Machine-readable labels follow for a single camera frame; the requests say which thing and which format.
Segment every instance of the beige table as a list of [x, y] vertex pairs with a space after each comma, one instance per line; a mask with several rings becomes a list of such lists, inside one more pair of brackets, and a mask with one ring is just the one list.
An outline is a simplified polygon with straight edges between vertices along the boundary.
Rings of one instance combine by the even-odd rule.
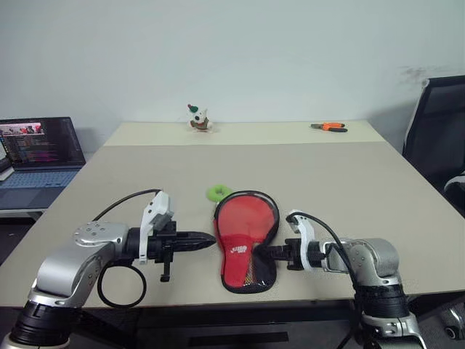
[[[250, 132], [251, 127], [261, 131]], [[126, 194], [163, 188], [174, 199], [180, 230], [213, 233], [214, 205], [205, 192], [217, 183], [262, 190], [277, 201], [282, 220], [273, 244], [293, 236], [283, 218], [301, 209], [341, 237], [391, 241], [400, 253], [408, 294], [465, 289], [465, 220], [366, 122], [348, 127], [346, 134], [333, 134], [305, 123], [228, 124], [213, 134], [186, 134], [182, 124], [121, 125], [0, 267], [0, 305], [22, 306], [41, 261], [76, 227]], [[236, 135], [245, 145], [237, 144]], [[149, 198], [128, 201], [106, 218], [138, 226]], [[315, 227], [318, 238], [328, 237]], [[148, 287], [141, 305], [353, 296], [345, 275], [292, 272], [284, 262], [268, 292], [233, 294], [219, 277], [221, 256], [217, 245], [175, 254], [166, 284], [159, 282], [161, 265], [141, 267]], [[109, 272], [104, 286], [116, 302], [135, 300], [140, 293], [137, 278], [125, 270]], [[86, 306], [102, 306], [95, 289]]]

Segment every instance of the laptop keyboard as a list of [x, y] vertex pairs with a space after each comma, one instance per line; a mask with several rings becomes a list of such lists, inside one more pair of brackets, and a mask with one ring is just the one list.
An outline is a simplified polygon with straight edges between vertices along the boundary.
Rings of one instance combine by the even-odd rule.
[[65, 187], [76, 173], [78, 171], [15, 172], [0, 184], [0, 189]]

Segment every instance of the laptop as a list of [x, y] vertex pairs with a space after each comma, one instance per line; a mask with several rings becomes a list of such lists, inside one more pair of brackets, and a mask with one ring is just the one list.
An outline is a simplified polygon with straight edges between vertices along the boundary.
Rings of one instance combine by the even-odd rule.
[[69, 117], [0, 120], [15, 172], [0, 183], [0, 210], [46, 209], [85, 165]]

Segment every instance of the laptop screen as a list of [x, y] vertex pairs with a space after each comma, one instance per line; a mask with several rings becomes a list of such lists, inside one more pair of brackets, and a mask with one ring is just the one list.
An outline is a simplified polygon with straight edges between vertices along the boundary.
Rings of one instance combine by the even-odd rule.
[[71, 118], [0, 120], [0, 141], [15, 169], [82, 167]]

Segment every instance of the printed logo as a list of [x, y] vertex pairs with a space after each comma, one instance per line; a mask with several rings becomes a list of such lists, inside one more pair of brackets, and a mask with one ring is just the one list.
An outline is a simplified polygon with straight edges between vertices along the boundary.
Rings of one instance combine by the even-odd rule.
[[231, 253], [245, 253], [247, 251], [247, 246], [236, 246], [231, 249]]

